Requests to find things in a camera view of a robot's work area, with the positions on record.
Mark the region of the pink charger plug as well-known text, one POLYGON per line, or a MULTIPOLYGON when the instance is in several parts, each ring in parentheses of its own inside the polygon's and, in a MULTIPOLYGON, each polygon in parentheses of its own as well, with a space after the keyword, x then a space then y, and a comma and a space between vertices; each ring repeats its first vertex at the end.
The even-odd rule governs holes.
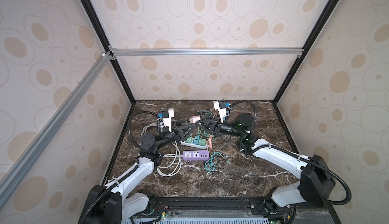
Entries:
POLYGON ((197 116, 191 116, 191 117, 189 118, 189 121, 190 121, 191 124, 194 124, 194 123, 196 123, 197 121, 200 121, 200 120, 201 120, 201 117, 200 117, 199 115, 197 115, 197 116))

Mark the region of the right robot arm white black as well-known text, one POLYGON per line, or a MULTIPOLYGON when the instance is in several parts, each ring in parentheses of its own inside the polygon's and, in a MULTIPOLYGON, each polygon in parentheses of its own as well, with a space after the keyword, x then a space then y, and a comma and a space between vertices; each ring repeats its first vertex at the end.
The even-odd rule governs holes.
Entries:
POLYGON ((323 207, 326 204, 346 205, 351 201, 352 192, 349 186, 328 168, 321 156, 299 155, 271 144, 254 134, 257 110, 252 101, 242 100, 231 105, 225 101, 214 101, 214 108, 219 112, 218 117, 196 116, 190 122, 212 136, 237 137, 237 147, 242 154, 267 160, 299 180, 296 183, 272 189, 268 193, 264 203, 269 212, 298 203, 323 207), (228 122, 231 109, 239 104, 250 105, 253 112, 239 115, 233 123, 228 122))

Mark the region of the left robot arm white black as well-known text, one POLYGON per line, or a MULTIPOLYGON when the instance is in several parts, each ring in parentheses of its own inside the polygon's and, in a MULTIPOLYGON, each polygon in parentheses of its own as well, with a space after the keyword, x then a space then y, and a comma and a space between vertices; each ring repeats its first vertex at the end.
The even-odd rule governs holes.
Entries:
POLYGON ((177 127, 167 123, 158 123, 159 133, 144 133, 139 141, 131 138, 139 148, 135 163, 121 176, 104 186, 94 186, 87 197, 82 210, 80 224, 120 224, 123 220, 147 209, 150 196, 136 193, 129 194, 148 175, 152 174, 162 163, 164 154, 160 148, 187 140, 196 128, 195 123, 177 127))

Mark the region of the teal charger plug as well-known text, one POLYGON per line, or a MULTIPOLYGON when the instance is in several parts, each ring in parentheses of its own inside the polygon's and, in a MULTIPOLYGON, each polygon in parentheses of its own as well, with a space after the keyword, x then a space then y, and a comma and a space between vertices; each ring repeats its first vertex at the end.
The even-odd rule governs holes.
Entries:
POLYGON ((194 139, 193 139, 193 142, 195 145, 200 145, 200 136, 195 136, 194 139))

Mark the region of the white blue power strip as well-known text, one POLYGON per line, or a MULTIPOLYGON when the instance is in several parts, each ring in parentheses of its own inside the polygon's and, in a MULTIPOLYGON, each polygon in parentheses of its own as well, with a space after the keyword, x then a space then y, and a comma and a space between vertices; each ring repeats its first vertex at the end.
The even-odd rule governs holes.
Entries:
POLYGON ((198 148, 200 150, 207 149, 207 141, 205 139, 201 139, 199 136, 188 137, 184 142, 180 143, 183 146, 198 148))

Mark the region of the darker green charger plug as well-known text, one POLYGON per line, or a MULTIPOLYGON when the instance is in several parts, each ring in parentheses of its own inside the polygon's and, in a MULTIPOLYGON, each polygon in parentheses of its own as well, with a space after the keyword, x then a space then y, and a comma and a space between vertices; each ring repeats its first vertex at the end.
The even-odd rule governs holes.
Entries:
POLYGON ((202 147, 205 147, 207 145, 207 140, 206 139, 199 139, 199 145, 202 147))

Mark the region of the light green charger plug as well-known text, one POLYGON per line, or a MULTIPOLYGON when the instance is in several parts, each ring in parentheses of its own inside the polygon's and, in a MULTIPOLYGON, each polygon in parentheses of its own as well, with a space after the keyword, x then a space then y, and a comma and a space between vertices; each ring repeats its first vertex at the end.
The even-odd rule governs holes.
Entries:
POLYGON ((187 140, 185 141, 187 144, 192 144, 192 137, 188 137, 187 140))

